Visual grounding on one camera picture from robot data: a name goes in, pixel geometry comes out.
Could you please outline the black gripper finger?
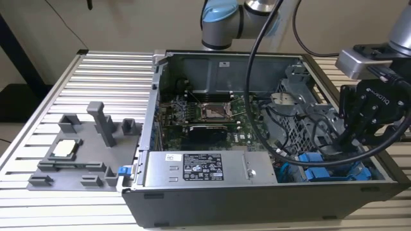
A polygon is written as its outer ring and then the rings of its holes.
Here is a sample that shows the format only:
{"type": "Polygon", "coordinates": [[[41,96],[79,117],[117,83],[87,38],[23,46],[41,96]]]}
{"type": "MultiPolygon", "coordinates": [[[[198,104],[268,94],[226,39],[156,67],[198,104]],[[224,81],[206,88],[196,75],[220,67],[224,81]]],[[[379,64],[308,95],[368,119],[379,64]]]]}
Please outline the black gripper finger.
{"type": "Polygon", "coordinates": [[[375,132],[378,103],[371,89],[362,84],[343,85],[340,88],[339,115],[343,119],[344,132],[336,139],[336,144],[344,149],[352,149],[352,141],[362,145],[378,145],[375,132]]]}
{"type": "Polygon", "coordinates": [[[378,130],[383,128],[382,125],[372,124],[364,129],[362,135],[362,144],[366,146],[379,146],[398,131],[398,126],[388,125],[380,135],[376,134],[378,130]]]}

